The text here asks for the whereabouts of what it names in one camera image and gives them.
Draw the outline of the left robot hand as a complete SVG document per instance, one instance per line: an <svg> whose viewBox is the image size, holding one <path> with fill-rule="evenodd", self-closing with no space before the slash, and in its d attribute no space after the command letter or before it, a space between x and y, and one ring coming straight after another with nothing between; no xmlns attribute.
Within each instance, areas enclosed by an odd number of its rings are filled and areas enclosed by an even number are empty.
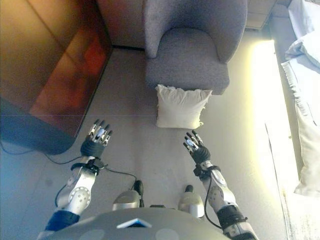
<svg viewBox="0 0 320 240"><path fill-rule="evenodd" d="M105 125L105 120L97 119L90 127L83 141L80 153L82 156L100 158L107 147L113 131L110 124Z"/></svg>

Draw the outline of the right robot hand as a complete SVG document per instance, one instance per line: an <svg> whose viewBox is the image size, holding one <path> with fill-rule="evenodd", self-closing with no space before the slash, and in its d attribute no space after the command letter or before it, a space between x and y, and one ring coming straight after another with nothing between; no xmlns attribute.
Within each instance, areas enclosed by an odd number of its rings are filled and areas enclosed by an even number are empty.
<svg viewBox="0 0 320 240"><path fill-rule="evenodd" d="M194 130L192 130L191 133L186 133L183 146L187 149L196 164L200 165L203 162L209 161L211 158L211 154L208 148L205 147L202 138Z"/></svg>

